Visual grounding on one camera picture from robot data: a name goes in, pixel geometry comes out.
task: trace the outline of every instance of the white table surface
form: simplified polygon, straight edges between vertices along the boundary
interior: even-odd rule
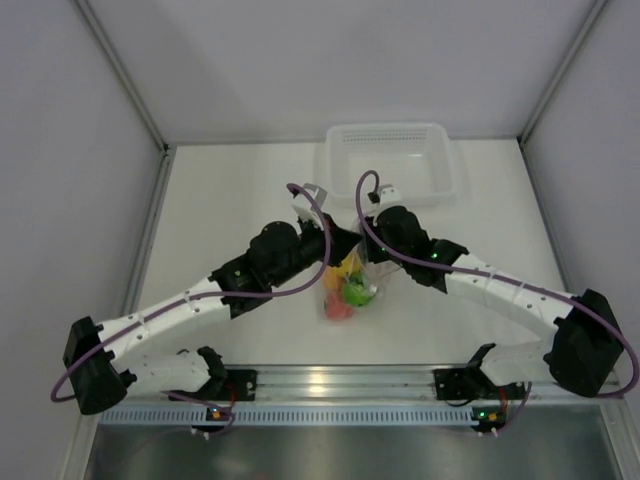
[[[512,275],[561,289],[516,141],[453,143],[460,195],[447,205],[414,209],[423,228]],[[244,253],[267,223],[293,223],[284,185],[325,183],[324,150],[311,143],[179,147],[140,306],[190,287]],[[324,210],[344,227],[355,219],[355,211],[329,201]],[[324,319],[321,288],[272,300],[158,351],[209,345],[227,364],[442,364],[466,362],[484,343],[535,338],[483,307],[416,285],[402,272],[380,301],[341,324]]]

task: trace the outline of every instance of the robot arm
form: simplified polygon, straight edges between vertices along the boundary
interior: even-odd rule
[[[392,185],[380,187],[371,197],[377,209],[365,218],[369,229],[394,251],[438,264],[443,269],[415,265],[392,256],[370,235],[365,235],[369,261],[391,260],[418,284],[484,305],[539,338],[515,346],[481,346],[464,369],[440,372],[436,379],[438,398],[486,398],[497,387],[516,382],[557,382],[578,395],[598,394],[623,347],[583,310],[562,300],[571,299],[589,308],[619,331],[604,296],[587,290],[577,297],[516,280],[461,245],[430,238],[416,216],[402,206],[400,194]]]
[[[321,207],[326,192],[310,184],[304,189]],[[63,360],[69,371],[73,369],[71,384],[83,414],[104,411],[127,395],[165,390],[215,395],[222,388],[227,372],[213,349],[157,357],[153,347],[170,345],[186,333],[232,320],[274,297],[305,288],[272,292],[322,261],[326,253],[322,220],[305,196],[294,195],[299,234],[288,223],[270,223],[243,255],[188,290],[131,315],[97,324],[85,317],[72,325]],[[338,266],[361,236],[339,228],[329,215],[323,220],[331,241],[328,265]],[[74,368],[92,349],[97,350]]]

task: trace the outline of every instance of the vented strip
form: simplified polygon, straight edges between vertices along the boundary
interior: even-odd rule
[[[238,426],[467,426],[476,425],[470,407],[236,405]],[[212,425],[206,408],[191,405],[124,405],[102,415],[103,425]]]

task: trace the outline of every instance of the cable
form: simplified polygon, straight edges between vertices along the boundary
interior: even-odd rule
[[[485,272],[482,270],[472,270],[470,268],[462,268],[462,267],[454,267],[454,266],[450,266],[450,265],[441,265],[439,263],[434,263],[434,262],[428,262],[425,260],[419,260],[417,258],[412,258],[409,257],[407,255],[404,255],[400,252],[398,252],[397,250],[394,250],[392,247],[390,247],[389,245],[385,244],[380,237],[378,237],[375,232],[371,229],[371,227],[367,224],[366,220],[365,220],[365,215],[362,211],[362,200],[361,200],[361,195],[362,195],[362,185],[364,184],[364,181],[367,179],[367,177],[373,175],[375,178],[375,190],[374,192],[377,193],[378,188],[380,186],[380,175],[378,175],[378,172],[376,172],[375,170],[368,170],[366,171],[362,177],[360,177],[360,179],[358,180],[358,184],[356,186],[356,211],[358,213],[358,219],[360,221],[360,224],[362,225],[362,228],[364,228],[364,230],[367,232],[367,234],[373,239],[373,241],[380,247],[380,248],[384,248],[386,249],[386,251],[393,255],[394,257],[407,262],[407,263],[412,263],[414,265],[418,265],[421,267],[427,267],[427,268],[433,268],[436,270],[442,270],[445,272],[457,272],[457,273],[464,273],[467,275],[475,275],[478,277],[484,277],[484,278],[493,278],[494,280],[498,280],[500,282],[503,283],[507,283],[509,285],[513,285],[516,287],[520,287],[522,286],[522,288],[524,288],[525,290],[529,290],[530,292],[534,292],[537,293],[539,295],[546,295],[547,297],[559,300],[563,303],[566,303],[570,306],[572,306],[573,308],[577,308],[578,310],[582,311],[583,313],[586,313],[587,315],[589,315],[591,318],[593,318],[596,322],[598,322],[598,324],[600,324],[607,332],[609,332],[616,340],[618,340],[622,346],[624,347],[624,349],[627,351],[627,354],[629,355],[629,358],[631,360],[631,365],[633,367],[633,373],[631,375],[631,379],[629,380],[629,383],[627,383],[627,385],[625,385],[624,387],[620,388],[619,390],[615,390],[613,392],[607,392],[607,393],[600,393],[597,395],[598,398],[617,398],[621,395],[624,395],[625,393],[631,391],[638,383],[638,379],[640,378],[640,364],[638,363],[638,357],[636,355],[636,353],[633,350],[633,347],[631,347],[631,345],[629,344],[629,342],[627,341],[626,338],[624,338],[624,336],[618,331],[616,330],[614,327],[612,327],[604,318],[602,318],[600,315],[598,315],[596,312],[594,312],[593,310],[591,310],[590,308],[585,307],[584,305],[582,305],[581,303],[575,301],[572,298],[567,298],[564,297],[556,292],[554,292],[553,290],[548,290],[546,288],[542,288],[542,287],[537,287],[535,285],[530,285],[528,283],[522,283],[520,280],[516,280],[515,278],[511,278],[511,277],[507,277],[505,275],[500,275],[500,274],[492,274],[489,272]]]
[[[233,426],[233,422],[235,421],[236,416],[231,411],[231,409],[233,408],[233,404],[235,403],[235,393],[232,393],[232,403],[230,404],[228,409],[226,409],[226,408],[225,409],[220,409],[217,405],[215,405],[215,404],[213,404],[211,402],[206,402],[204,400],[197,400],[195,398],[187,397],[185,395],[177,394],[177,393],[174,393],[174,392],[162,392],[162,393],[166,394],[169,397],[173,397],[173,398],[175,398],[177,400],[182,400],[182,401],[189,402],[189,403],[197,403],[197,404],[203,405],[203,406],[205,406],[207,408],[221,411],[223,414],[225,414],[227,417],[229,417],[229,422],[224,427],[221,427],[220,430],[217,430],[217,431],[214,431],[214,432],[204,432],[203,433],[204,438],[207,439],[207,440],[212,438],[212,437],[218,437],[220,435],[224,435]],[[126,462],[130,461],[133,457],[138,455],[142,450],[147,448],[149,445],[154,443],[156,440],[159,440],[160,438],[162,438],[162,437],[164,437],[166,435],[173,434],[173,433],[189,432],[189,431],[191,431],[193,433],[194,429],[192,427],[176,427],[176,428],[169,428],[167,430],[163,430],[163,431],[157,433],[156,435],[153,435],[152,437],[147,438],[144,442],[142,442],[140,445],[135,447],[125,458],[123,458],[121,460],[118,460],[115,464],[112,464],[112,465],[109,465],[109,466],[105,466],[104,464],[106,462],[104,461],[104,458],[100,458],[101,468],[105,472],[113,472],[114,470],[117,470],[118,468],[120,468]]]
[[[507,423],[505,423],[502,426],[502,428],[498,430],[500,433],[504,433],[506,429],[511,428],[511,425],[513,425],[515,421],[518,419],[518,417],[522,415],[522,412],[524,411],[524,406],[529,401],[529,396],[531,395],[532,387],[533,387],[533,383],[529,382],[529,384],[527,385],[527,389],[524,392],[524,397],[522,397],[522,402],[520,402],[520,405],[518,405],[518,408],[516,408],[516,411],[513,412],[513,415],[511,415],[511,418],[507,420]]]
[[[471,402],[473,402],[473,399],[471,399],[471,398],[469,400],[465,400],[464,402],[461,402],[461,403],[451,403],[451,402],[448,402],[447,400],[444,401],[444,403],[446,403],[450,407],[454,407],[454,408],[466,407]]]
[[[225,387],[231,390],[231,403],[229,405],[229,410],[231,410],[233,406],[236,404],[236,389],[233,388],[233,383],[231,382],[227,383]]]
[[[504,387],[500,387],[498,389],[498,393],[500,394],[500,410],[502,413],[507,413],[507,406],[509,405],[509,400],[507,399],[507,394],[504,391]]]
[[[167,312],[170,312],[171,310],[191,300],[199,300],[201,298],[208,298],[208,297],[243,297],[243,298],[286,297],[288,295],[295,295],[296,293],[300,293],[306,290],[307,288],[311,287],[314,283],[316,283],[322,277],[322,274],[324,273],[325,269],[329,265],[329,258],[331,256],[331,235],[329,233],[329,224],[327,223],[327,220],[325,219],[320,206],[315,201],[315,199],[309,194],[309,192],[307,192],[303,187],[295,183],[288,183],[287,189],[290,192],[297,191],[299,194],[304,196],[311,204],[311,208],[316,213],[316,215],[320,220],[320,223],[322,224],[322,233],[324,234],[324,244],[325,244],[324,257],[322,259],[322,264],[320,266],[320,269],[316,272],[313,278],[311,278],[311,280],[303,283],[299,287],[295,287],[290,290],[285,290],[282,292],[268,292],[268,293],[267,292],[218,292],[218,291],[201,292],[189,297],[188,300],[187,299],[177,300],[173,303],[170,303],[169,305],[165,305],[164,307],[156,310],[155,312],[150,313],[145,317],[145,323],[152,322],[156,318],[164,315]],[[51,401],[54,403],[62,403],[62,402],[67,402],[69,400],[73,400],[75,398],[75,395],[68,395],[66,397],[58,396],[58,392],[60,391],[60,388],[62,387],[64,382],[66,382],[71,377],[71,375],[73,375],[73,373],[84,364],[84,362],[86,362],[89,358],[91,358],[97,352],[104,349],[108,345],[112,344],[116,340],[131,333],[132,331],[134,331],[136,328],[139,328],[140,326],[141,326],[140,323],[134,323],[132,325],[129,325],[128,327],[125,327],[119,332],[113,334],[111,337],[107,338],[106,340],[94,346],[93,348],[89,349],[86,353],[80,356],[80,358],[78,358],[78,360],[76,360],[71,364],[71,366],[62,374],[62,376],[58,379],[58,381],[53,386],[53,389],[51,390],[51,395],[50,395]]]

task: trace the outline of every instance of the white plastic basket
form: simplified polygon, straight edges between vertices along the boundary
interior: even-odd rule
[[[383,185],[397,187],[407,206],[451,199],[451,163],[449,137],[436,123],[339,125],[327,132],[328,191],[338,206],[354,208],[356,183],[370,169]]]

